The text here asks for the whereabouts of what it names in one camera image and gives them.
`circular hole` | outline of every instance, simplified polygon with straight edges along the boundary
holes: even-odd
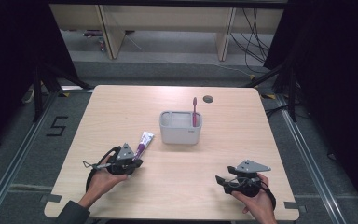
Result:
[[[213,102],[213,97],[210,96],[210,95],[206,95],[206,96],[204,96],[202,99],[203,99],[203,101],[204,101],[205,103],[208,103],[208,104],[210,104],[211,102]]]

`wooden table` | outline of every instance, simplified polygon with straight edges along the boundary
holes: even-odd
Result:
[[[205,103],[205,95],[213,97]],[[164,110],[193,109],[203,116],[196,145],[162,143],[158,125]],[[263,173],[277,199],[278,220],[298,219],[281,157],[269,123],[254,89],[164,86],[98,86],[92,94],[45,214],[56,217],[69,200],[78,202],[85,192],[90,169],[82,161],[97,162],[109,149],[127,142],[135,151],[143,131],[155,135],[130,179],[115,186],[90,211],[92,217],[246,220],[243,204],[224,193],[215,176],[232,179],[227,167],[244,160],[271,167]]]

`sleeve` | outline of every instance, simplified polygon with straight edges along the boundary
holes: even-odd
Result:
[[[90,211],[78,203],[69,201],[55,220],[57,224],[83,224],[89,218]]]

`human hand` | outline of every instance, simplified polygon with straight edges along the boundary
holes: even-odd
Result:
[[[267,186],[269,185],[269,179],[266,176],[261,174],[257,175],[262,182]],[[242,210],[244,214],[251,212],[252,216],[262,224],[277,223],[271,199],[263,189],[261,189],[253,198],[235,190],[231,192],[231,195],[245,204],[245,207]]]
[[[106,192],[116,184],[127,179],[127,175],[112,175],[106,168],[97,171],[89,182],[89,188],[83,198],[78,202],[81,206],[89,209]]]

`toothpaste tube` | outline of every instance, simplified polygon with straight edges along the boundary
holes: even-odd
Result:
[[[144,132],[141,137],[141,142],[138,145],[138,149],[136,149],[135,156],[132,159],[133,161],[141,159],[142,154],[146,150],[149,143],[152,141],[154,135],[149,132]]]

